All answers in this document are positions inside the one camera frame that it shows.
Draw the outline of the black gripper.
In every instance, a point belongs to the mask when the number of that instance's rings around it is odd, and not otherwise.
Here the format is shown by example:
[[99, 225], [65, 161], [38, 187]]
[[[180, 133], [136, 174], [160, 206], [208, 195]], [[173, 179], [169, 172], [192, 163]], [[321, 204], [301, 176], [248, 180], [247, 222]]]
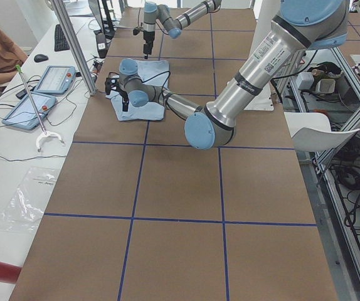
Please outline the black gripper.
[[143, 39], [144, 39], [144, 45], [143, 45], [144, 59], [148, 60], [149, 54], [152, 53], [152, 49], [154, 46], [155, 31], [144, 31]]
[[125, 90], [119, 90], [119, 94], [122, 97], [122, 111], [127, 112], [128, 111], [128, 101], [129, 97]]

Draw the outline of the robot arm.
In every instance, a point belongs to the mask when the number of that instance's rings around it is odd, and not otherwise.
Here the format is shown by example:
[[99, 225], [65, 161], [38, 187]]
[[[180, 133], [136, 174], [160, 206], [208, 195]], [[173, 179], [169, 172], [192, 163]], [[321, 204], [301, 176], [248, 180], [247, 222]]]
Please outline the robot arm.
[[144, 5], [144, 19], [140, 27], [144, 39], [144, 58], [148, 59], [149, 55], [152, 54], [157, 22], [160, 22], [172, 39], [176, 39], [181, 35], [184, 28], [190, 26], [199, 18], [214, 13], [220, 6], [221, 0], [202, 1], [198, 5], [188, 9], [185, 13], [173, 18], [166, 5], [147, 1]]
[[196, 149], [229, 143], [236, 117], [300, 50], [342, 45], [347, 37], [348, 1], [281, 1], [270, 30], [213, 102], [201, 107], [163, 86], [145, 84], [133, 59], [120, 62], [117, 85], [130, 104], [156, 102], [184, 119], [186, 140]]

